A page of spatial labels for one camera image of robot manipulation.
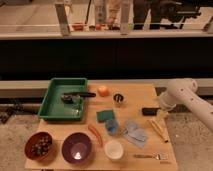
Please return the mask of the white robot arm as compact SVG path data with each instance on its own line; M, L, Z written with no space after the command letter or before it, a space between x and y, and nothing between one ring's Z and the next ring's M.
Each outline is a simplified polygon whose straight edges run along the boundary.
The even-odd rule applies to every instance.
M183 104L213 133L213 105L200 98L197 89L192 78L171 79L158 96L159 107L171 111L177 104Z

